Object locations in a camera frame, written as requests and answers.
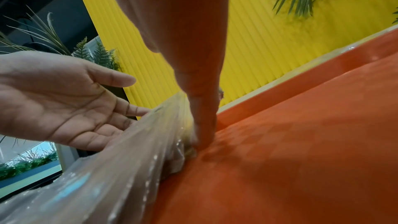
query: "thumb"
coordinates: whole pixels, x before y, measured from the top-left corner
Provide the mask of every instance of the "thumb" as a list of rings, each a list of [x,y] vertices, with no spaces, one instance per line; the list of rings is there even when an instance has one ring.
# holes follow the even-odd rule
[[[112,87],[129,87],[136,83],[136,79],[128,74],[112,70],[91,62],[85,62],[87,73],[93,82]]]

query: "clear plastic wrap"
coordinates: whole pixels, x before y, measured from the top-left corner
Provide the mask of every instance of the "clear plastic wrap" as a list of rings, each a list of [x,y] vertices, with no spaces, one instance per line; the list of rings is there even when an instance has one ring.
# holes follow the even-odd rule
[[[185,94],[174,95],[51,185],[2,203],[0,224],[148,223],[160,180],[194,155],[192,121]]]

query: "yellow wall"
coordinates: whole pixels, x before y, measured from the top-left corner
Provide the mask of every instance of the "yellow wall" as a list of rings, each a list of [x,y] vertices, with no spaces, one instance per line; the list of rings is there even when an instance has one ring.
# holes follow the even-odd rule
[[[154,107],[178,90],[169,66],[147,50],[114,0],[83,0],[104,45],[117,49],[123,71],[138,82],[130,102]],[[297,19],[276,0],[230,0],[226,61],[221,75],[231,102],[333,49],[389,27],[398,0],[316,0],[314,17]]]

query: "checkered pattern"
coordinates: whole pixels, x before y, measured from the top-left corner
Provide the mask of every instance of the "checkered pattern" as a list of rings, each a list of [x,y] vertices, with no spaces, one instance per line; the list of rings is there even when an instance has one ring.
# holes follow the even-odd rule
[[[398,223],[398,54],[217,133],[153,223]]]

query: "orange baseboard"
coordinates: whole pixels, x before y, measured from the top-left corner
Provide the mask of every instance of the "orange baseboard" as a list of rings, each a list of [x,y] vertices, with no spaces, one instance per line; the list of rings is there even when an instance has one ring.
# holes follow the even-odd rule
[[[217,131],[365,64],[398,52],[398,29],[383,34],[217,115]]]

